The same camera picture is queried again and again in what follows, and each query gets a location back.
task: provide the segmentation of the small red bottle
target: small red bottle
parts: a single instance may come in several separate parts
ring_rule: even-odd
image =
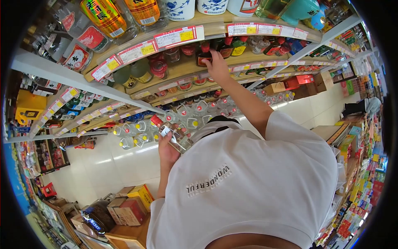
[[[205,67],[206,64],[202,62],[203,59],[207,59],[210,62],[212,61],[211,53],[209,52],[210,50],[210,44],[205,41],[201,45],[201,50],[196,51],[196,65],[198,67]]]

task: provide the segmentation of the barcode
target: barcode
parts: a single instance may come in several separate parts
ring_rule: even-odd
[[[155,20],[155,17],[150,17],[150,18],[147,18],[147,19],[141,19],[140,20],[141,21],[141,23],[142,24],[151,24],[152,22],[156,22],[156,20]]]
[[[116,30],[115,32],[110,33],[110,35],[115,38],[116,36],[123,34],[124,30],[122,28]]]

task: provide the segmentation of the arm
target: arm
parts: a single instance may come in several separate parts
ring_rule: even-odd
[[[265,129],[273,109],[229,75],[228,65],[219,52],[210,50],[213,61],[202,60],[210,76],[232,97],[249,122],[265,138]]]

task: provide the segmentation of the yellow box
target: yellow box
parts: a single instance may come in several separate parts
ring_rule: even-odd
[[[15,119],[21,125],[27,125],[27,120],[37,120],[47,105],[47,98],[34,95],[26,90],[19,90]]]
[[[150,194],[146,184],[136,186],[127,194],[127,196],[129,198],[139,196],[148,212],[150,212],[150,204],[155,200]]]

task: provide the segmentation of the man's right hand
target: man's right hand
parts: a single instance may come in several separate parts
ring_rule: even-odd
[[[221,56],[220,52],[210,49],[210,53],[213,61],[210,62],[206,59],[203,59],[202,62],[206,64],[210,77],[212,77],[215,82],[221,85],[231,78],[229,75],[228,64]]]

